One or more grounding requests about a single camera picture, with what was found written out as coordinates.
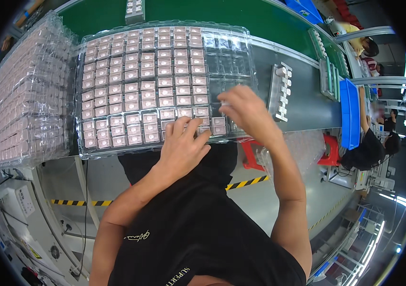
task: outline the clear plastic tray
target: clear plastic tray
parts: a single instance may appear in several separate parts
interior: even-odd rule
[[[0,63],[0,168],[69,154],[77,37],[50,11]]]
[[[256,91],[249,38],[243,27],[177,20],[85,36],[76,79],[80,157],[97,159],[160,148],[166,123],[184,115],[204,118],[197,132],[210,129],[209,142],[246,137],[220,114],[217,96],[237,84]],[[113,59],[115,66],[110,65]],[[93,71],[103,75],[87,79]]]

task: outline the hand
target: hand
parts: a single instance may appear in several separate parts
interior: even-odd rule
[[[220,112],[228,115],[257,142],[270,149],[282,137],[282,132],[266,109],[265,103],[247,86],[235,86],[217,97],[228,102]]]
[[[203,123],[201,118],[191,119],[183,116],[176,122],[166,125],[165,143],[160,160],[154,168],[166,176],[169,185],[193,170],[211,149],[211,146],[206,145],[211,131],[206,130],[194,138],[196,129],[201,123]]]

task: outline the black t-shirt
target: black t-shirt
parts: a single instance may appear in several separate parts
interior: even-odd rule
[[[368,129],[360,145],[344,154],[341,164],[347,170],[355,167],[360,171],[364,171],[377,166],[384,160],[384,157],[384,146],[371,129]]]
[[[393,122],[391,117],[384,119],[384,131],[392,132],[396,125],[397,124]]]
[[[306,284],[297,260],[223,188],[187,176],[138,213],[125,234],[108,285],[180,286],[195,275],[236,286]]]

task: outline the red plastic stool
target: red plastic stool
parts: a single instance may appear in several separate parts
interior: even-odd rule
[[[244,169],[256,169],[260,171],[265,171],[262,165],[257,164],[257,159],[252,151],[252,144],[263,147],[260,143],[255,140],[242,142],[240,140],[241,146],[243,147],[244,153],[246,154],[246,161],[243,162]]]
[[[340,152],[338,147],[338,139],[334,136],[324,134],[325,144],[330,146],[329,154],[324,154],[322,158],[317,162],[318,165],[325,166],[339,166]]]

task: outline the person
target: person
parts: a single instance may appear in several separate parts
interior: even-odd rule
[[[341,165],[350,170],[352,167],[360,171],[370,170],[381,164],[385,155],[394,155],[400,151],[401,141],[398,134],[390,132],[384,142],[376,138],[370,129],[371,118],[366,116],[365,111],[365,89],[359,87],[360,97],[360,126],[363,130],[363,138],[360,145],[348,150],[340,160]]]
[[[362,60],[368,64],[368,68],[373,77],[382,77],[384,75],[384,66],[382,64],[372,58],[362,58]]]
[[[208,145],[209,130],[194,137],[202,119],[180,117],[166,125],[160,152],[119,157],[132,186],[100,221],[90,286],[306,284],[306,192],[282,132],[250,88],[218,99],[271,154],[280,201],[271,237],[227,197],[236,143]]]
[[[339,24],[347,33],[360,31],[359,28],[354,25],[350,25],[349,23],[339,22]],[[354,48],[354,51],[358,57],[360,57],[362,53],[364,53],[367,57],[374,57],[379,54],[379,47],[370,37],[355,38],[349,40],[348,42]]]
[[[390,117],[378,118],[377,122],[380,124],[384,124],[384,131],[392,132],[395,130],[395,127],[397,126],[397,115],[398,115],[398,110],[392,109],[392,110],[390,110]]]

